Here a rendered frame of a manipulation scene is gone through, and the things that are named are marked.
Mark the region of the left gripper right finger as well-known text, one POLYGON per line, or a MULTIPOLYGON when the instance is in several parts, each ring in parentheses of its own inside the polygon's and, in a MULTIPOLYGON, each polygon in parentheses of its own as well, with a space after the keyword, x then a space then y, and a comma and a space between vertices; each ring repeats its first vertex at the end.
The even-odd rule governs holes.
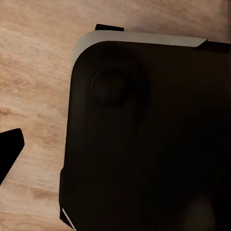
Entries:
POLYGON ((216 145, 231 166, 231 129, 219 130, 216 145))

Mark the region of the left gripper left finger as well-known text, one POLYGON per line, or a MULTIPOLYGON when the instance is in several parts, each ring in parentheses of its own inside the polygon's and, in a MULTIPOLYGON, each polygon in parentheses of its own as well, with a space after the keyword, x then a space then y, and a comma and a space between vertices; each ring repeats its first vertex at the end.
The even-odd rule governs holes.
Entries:
POLYGON ((24 147, 20 128, 0 133, 0 185, 24 147))

